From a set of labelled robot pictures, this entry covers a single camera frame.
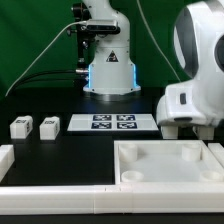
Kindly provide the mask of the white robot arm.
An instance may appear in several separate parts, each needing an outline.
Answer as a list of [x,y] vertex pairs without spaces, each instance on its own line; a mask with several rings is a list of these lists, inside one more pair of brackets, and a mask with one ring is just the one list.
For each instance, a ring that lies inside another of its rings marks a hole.
[[[80,19],[81,44],[96,41],[93,61],[79,70],[88,77],[84,91],[100,97],[138,92],[129,56],[129,20],[109,0],[82,0],[73,12]],[[224,0],[185,6],[175,22],[173,43],[190,79],[166,87],[157,124],[217,126],[224,119]]]

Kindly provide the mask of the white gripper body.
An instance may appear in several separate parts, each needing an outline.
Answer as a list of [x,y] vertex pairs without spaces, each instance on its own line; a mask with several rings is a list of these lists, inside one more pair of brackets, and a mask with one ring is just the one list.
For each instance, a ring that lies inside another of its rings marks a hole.
[[159,126],[211,126],[211,97],[211,88],[205,81],[168,85],[157,105],[156,122]]

